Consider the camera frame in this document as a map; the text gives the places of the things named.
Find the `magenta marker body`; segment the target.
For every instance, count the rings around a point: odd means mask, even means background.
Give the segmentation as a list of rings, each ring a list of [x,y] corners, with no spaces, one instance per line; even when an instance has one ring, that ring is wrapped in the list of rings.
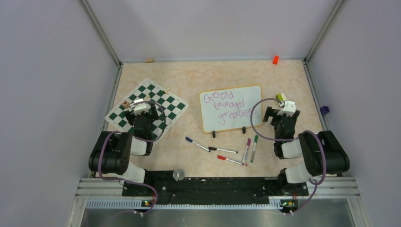
[[[244,151],[244,156],[243,156],[243,159],[242,159],[243,166],[246,164],[246,157],[247,157],[247,154],[248,154],[248,150],[249,150],[249,145],[246,146],[245,151]]]

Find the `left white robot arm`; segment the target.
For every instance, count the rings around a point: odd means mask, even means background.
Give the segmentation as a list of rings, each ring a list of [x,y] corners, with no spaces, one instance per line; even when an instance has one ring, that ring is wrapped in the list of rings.
[[[89,156],[89,170],[103,179],[134,182],[139,195],[150,193],[152,183],[147,171],[130,162],[130,156],[148,156],[153,147],[152,126],[159,119],[155,103],[140,101],[121,114],[132,130],[129,132],[102,131]]]

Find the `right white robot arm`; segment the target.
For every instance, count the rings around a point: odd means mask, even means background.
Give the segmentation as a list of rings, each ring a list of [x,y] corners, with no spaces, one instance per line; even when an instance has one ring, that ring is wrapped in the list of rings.
[[[304,183],[312,177],[326,174],[342,174],[349,170],[349,157],[332,131],[317,134],[302,132],[294,138],[295,125],[300,111],[290,116],[267,107],[263,121],[271,118],[274,128],[274,153],[279,159],[301,157],[303,162],[294,167],[284,168],[278,175],[277,188],[281,194],[290,195],[297,183]]]

